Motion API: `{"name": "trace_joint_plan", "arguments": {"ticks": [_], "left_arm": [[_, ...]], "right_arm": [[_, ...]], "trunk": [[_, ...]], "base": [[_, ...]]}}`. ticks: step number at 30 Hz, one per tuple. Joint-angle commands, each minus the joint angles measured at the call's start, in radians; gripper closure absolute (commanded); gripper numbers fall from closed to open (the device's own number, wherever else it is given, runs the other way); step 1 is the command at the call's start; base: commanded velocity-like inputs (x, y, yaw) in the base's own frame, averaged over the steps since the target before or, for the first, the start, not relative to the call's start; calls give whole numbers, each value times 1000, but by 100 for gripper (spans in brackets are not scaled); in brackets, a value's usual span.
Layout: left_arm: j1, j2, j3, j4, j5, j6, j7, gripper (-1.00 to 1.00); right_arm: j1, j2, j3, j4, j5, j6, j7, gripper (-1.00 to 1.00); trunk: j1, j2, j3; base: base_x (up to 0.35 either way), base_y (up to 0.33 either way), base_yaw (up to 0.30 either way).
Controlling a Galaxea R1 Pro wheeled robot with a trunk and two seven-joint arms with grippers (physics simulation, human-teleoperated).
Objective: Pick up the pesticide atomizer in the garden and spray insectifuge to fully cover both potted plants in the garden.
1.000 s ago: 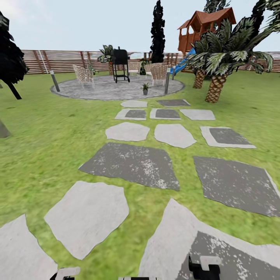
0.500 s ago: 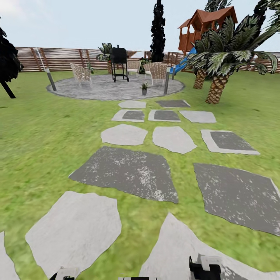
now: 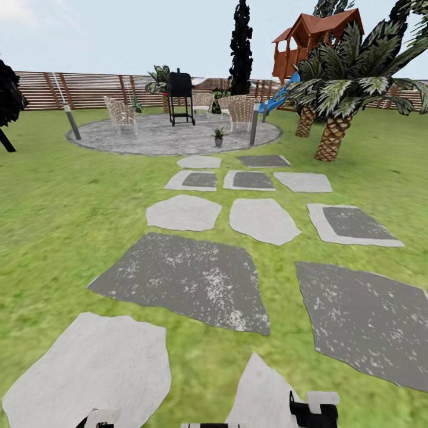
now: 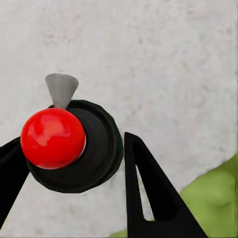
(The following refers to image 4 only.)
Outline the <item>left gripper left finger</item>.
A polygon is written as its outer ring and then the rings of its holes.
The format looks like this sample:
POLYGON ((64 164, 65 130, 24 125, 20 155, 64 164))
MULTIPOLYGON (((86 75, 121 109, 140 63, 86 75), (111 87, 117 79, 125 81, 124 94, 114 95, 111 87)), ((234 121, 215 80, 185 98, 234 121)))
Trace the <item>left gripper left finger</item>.
POLYGON ((20 137, 0 147, 0 229, 29 172, 20 137))

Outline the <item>insectifuge atomizer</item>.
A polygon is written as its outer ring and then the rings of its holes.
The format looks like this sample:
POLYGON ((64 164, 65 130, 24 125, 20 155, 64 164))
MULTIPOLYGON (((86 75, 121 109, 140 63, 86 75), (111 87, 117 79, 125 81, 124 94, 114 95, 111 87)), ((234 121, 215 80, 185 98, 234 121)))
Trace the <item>insectifuge atomizer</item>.
POLYGON ((114 118, 100 105, 71 100, 79 81, 50 74, 53 105, 24 125, 20 143, 36 181, 60 193, 83 193, 115 177, 124 167, 123 140, 114 118))

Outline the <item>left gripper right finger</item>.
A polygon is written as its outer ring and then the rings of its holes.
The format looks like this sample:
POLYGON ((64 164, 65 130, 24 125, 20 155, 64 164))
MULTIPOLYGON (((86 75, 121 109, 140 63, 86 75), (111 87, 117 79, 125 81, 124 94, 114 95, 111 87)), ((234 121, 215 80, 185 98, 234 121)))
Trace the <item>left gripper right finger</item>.
POLYGON ((143 140, 124 134, 128 238, 208 238, 143 140), (143 217, 138 167, 154 219, 143 217))

